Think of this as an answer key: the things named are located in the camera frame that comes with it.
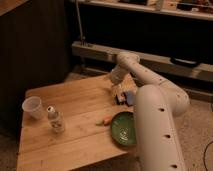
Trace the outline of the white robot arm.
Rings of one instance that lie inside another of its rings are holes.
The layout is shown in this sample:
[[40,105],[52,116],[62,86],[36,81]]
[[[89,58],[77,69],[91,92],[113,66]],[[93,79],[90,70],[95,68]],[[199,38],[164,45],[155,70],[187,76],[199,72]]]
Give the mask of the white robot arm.
[[188,94],[141,65],[139,55],[121,51],[109,79],[118,85],[129,73],[142,84],[136,91],[133,108],[141,171],[187,171],[174,116],[187,111],[190,105]]

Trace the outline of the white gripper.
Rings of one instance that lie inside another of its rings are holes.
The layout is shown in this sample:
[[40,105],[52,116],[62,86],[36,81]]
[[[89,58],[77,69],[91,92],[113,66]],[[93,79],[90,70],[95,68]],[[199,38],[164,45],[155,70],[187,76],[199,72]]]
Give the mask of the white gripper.
[[123,92],[122,85],[120,84],[126,75],[126,70],[121,66],[117,65],[109,75],[111,82],[114,84],[112,86],[112,94],[114,96],[120,96]]

